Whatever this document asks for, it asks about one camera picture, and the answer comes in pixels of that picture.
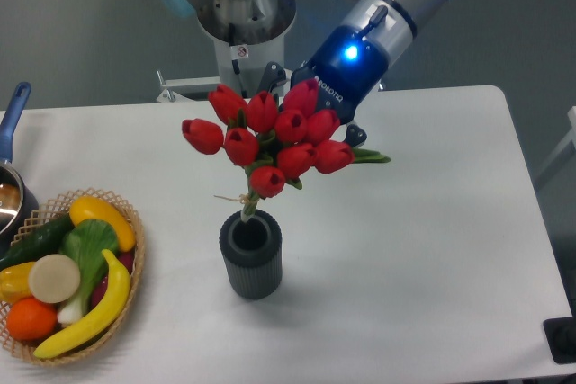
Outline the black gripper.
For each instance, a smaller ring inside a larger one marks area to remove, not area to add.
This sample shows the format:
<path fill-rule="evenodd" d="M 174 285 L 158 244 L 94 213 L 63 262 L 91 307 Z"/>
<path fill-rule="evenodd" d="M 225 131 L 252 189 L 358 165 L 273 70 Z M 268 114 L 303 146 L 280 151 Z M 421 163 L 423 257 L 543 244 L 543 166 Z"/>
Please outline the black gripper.
<path fill-rule="evenodd" d="M 316 109 L 332 109 L 346 124 L 344 142 L 360 148 L 367 134 L 352 121 L 356 108 L 368 95 L 389 66 L 387 56 L 360 31 L 350 26 L 337 27 L 301 67 L 294 70 L 291 86 L 316 79 L 319 85 Z M 267 63 L 256 92 L 285 95 L 288 76 L 275 61 Z"/>

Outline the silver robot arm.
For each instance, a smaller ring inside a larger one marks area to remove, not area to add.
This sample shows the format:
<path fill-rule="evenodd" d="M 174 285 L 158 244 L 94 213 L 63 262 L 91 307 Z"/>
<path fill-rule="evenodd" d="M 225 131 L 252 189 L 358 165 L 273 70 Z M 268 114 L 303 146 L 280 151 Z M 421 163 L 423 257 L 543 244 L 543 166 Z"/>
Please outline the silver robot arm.
<path fill-rule="evenodd" d="M 162 0 L 174 14 L 195 15 L 212 39 L 220 80 L 244 97 L 277 92 L 309 78 L 319 83 L 319 108 L 346 126 L 346 142 L 365 143 L 358 105 L 447 0 L 351 0 L 354 7 L 316 52 L 284 71 L 284 38 L 295 0 Z"/>

